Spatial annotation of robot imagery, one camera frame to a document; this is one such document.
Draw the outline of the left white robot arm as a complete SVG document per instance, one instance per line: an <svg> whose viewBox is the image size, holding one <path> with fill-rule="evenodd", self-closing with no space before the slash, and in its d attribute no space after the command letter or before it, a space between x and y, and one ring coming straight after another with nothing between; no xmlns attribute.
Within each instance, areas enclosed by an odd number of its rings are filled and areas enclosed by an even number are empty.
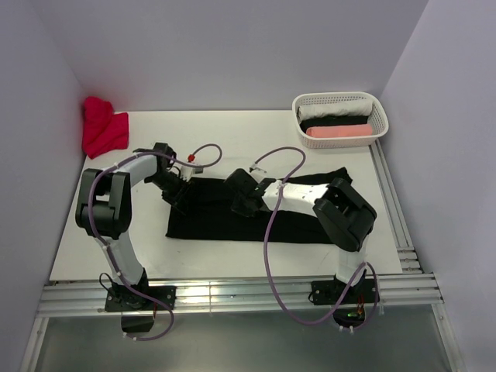
<svg viewBox="0 0 496 372"><path fill-rule="evenodd" d="M184 169L174 173L175 162L176 153L168 144L155 143L107 170L88 168L81 176L76 224L98 242L111 267L109 297L128 309L141 310L152 302L146 269L129 237L131 191L140 182L154 184L173 212L184 213L191 176Z"/></svg>

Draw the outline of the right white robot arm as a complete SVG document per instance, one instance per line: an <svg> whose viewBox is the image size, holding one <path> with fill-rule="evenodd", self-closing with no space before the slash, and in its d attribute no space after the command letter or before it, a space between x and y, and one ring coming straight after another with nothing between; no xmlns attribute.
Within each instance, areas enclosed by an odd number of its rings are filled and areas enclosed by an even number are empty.
<svg viewBox="0 0 496 372"><path fill-rule="evenodd" d="M375 209L338 177L328 184L296 184L286 180L256 180L243 169L226 179L234 191L232 210L244 217L269 212L263 238L264 263L269 269L268 243L275 219L282 212L309 217L318 223L330 243L339 249L332 292L345 302L362 295L366 276L365 251L377 218Z"/></svg>

